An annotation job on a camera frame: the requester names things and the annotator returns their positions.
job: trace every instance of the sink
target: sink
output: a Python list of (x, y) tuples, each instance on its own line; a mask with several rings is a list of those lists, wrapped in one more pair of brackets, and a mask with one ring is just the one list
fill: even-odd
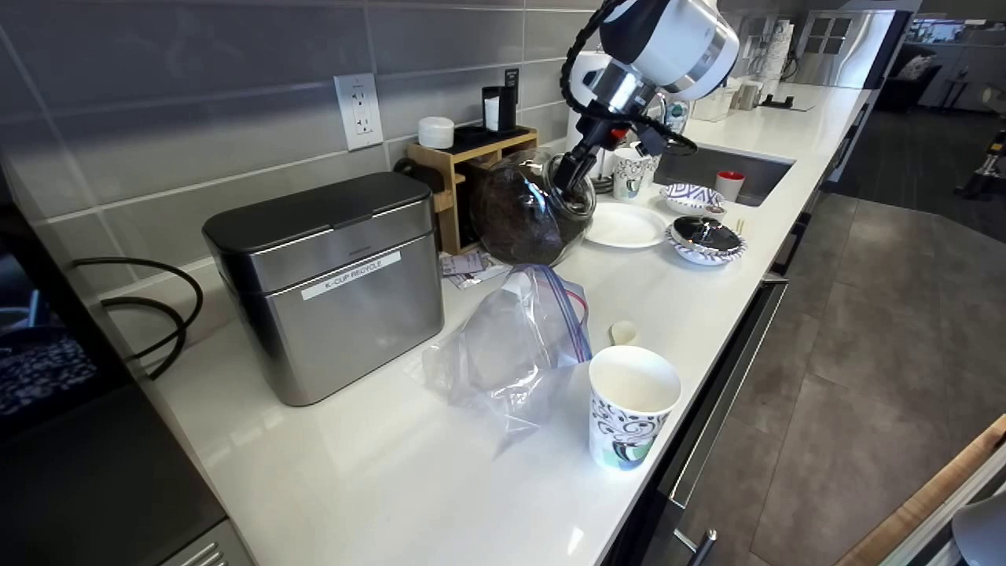
[(730, 152), (712, 152), (712, 148), (670, 148), (660, 156), (660, 168), (655, 173), (655, 182), (694, 182), (694, 185), (718, 185), (718, 171), (741, 171), (744, 189), (737, 197), (739, 205), (758, 208), (788, 173), (794, 163), (785, 162), (760, 162), (753, 154), (730, 154)]

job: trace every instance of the clear plastic bag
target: clear plastic bag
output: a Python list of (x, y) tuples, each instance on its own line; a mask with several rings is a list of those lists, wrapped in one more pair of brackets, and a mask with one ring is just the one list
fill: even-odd
[(569, 296), (584, 304), (583, 288), (554, 267), (512, 272), (458, 329), (424, 353), (429, 387), (485, 408), (503, 428), (503, 446), (539, 432), (562, 379), (590, 359)]

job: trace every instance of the metal bowl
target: metal bowl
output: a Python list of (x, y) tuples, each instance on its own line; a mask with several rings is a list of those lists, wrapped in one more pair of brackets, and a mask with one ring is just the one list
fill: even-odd
[(670, 247), (693, 263), (730, 263), (744, 242), (718, 218), (678, 218), (666, 226)]
[(722, 196), (708, 185), (693, 185), (693, 182), (660, 185), (660, 197), (675, 213), (722, 213)]

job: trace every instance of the black cable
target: black cable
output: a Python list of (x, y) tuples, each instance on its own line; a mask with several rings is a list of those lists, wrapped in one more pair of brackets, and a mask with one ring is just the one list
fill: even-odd
[(175, 329), (169, 335), (173, 346), (169, 346), (169, 353), (160, 359), (160, 366), (147, 371), (151, 382), (157, 382), (157, 379), (184, 354), (188, 327), (185, 327), (185, 321), (184, 321), (184, 316), (181, 316), (175, 309), (169, 309), (169, 304), (163, 304), (163, 301), (154, 301), (154, 298), (143, 298), (143, 296), (104, 298), (102, 309), (154, 309), (154, 310), (160, 310), (163, 318), (173, 321), (173, 327), (175, 327)]
[(672, 140), (687, 148), (698, 148), (693, 140), (666, 130), (664, 124), (650, 121), (650, 117), (616, 117), (609, 109), (597, 109), (597, 107), (584, 107), (583, 102), (574, 99), (574, 87), (569, 87), (569, 74), (574, 74), (574, 64), (578, 59), (578, 55), (584, 51), (584, 43), (590, 41), (590, 35), (604, 25), (604, 20), (609, 20), (616, 14), (616, 7), (623, 7), (626, 0), (607, 0), (600, 4), (597, 14), (590, 14), (589, 25), (574, 38), (569, 51), (566, 51), (566, 59), (562, 59), (562, 68), (560, 68), (560, 92), (562, 92), (562, 102), (583, 113), (583, 117), (593, 117), (593, 121), (609, 121), (609, 124), (645, 124), (650, 130), (656, 130), (664, 140)]
[(205, 309), (205, 292), (200, 292), (197, 280), (188, 277), (185, 272), (181, 272), (173, 263), (163, 263), (163, 260), (151, 260), (151, 259), (128, 259), (127, 255), (127, 259), (80, 259), (80, 260), (73, 260), (73, 267), (110, 267), (110, 263), (140, 263), (140, 267), (168, 272), (168, 275), (173, 275), (173, 277), (181, 277), (181, 280), (185, 280), (193, 287), (194, 298), (193, 298), (193, 310), (185, 318), (175, 309), (169, 309), (163, 301), (154, 301), (154, 298), (143, 298), (143, 296), (119, 296), (119, 298), (104, 298), (102, 301), (102, 309), (128, 309), (128, 304), (154, 309), (154, 310), (168, 316), (175, 324), (173, 335), (168, 335), (157, 343), (151, 343), (151, 346), (146, 346), (146, 350), (128, 354), (128, 359), (146, 359), (146, 354), (163, 350), (168, 343), (173, 343), (169, 354), (151, 371), (151, 379), (160, 379), (181, 359), (181, 353), (185, 346), (185, 336), (188, 336), (188, 327), (194, 324), (194, 318)]

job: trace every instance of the kitchen island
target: kitchen island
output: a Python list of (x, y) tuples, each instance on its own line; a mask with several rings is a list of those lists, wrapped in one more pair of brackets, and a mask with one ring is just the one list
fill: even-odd
[[(612, 321), (632, 321), (637, 343), (678, 367), (683, 395), (634, 471), (590, 461), (584, 374), (562, 385), (545, 432), (500, 449), (485, 415), (424, 387), (424, 346), (318, 405), (290, 408), (268, 389), (238, 321), (194, 343), (157, 382), (157, 395), (257, 563), (597, 563), (865, 102), (841, 87), (784, 96), (795, 96), (799, 109), (689, 124), (706, 148), (794, 162), (760, 208), (728, 210), (747, 247), (739, 260), (698, 272), (670, 247), (612, 251), (576, 242), (556, 263), (589, 292), (593, 350), (607, 346)], [(448, 284), (448, 327), (432, 343), (498, 284)]]

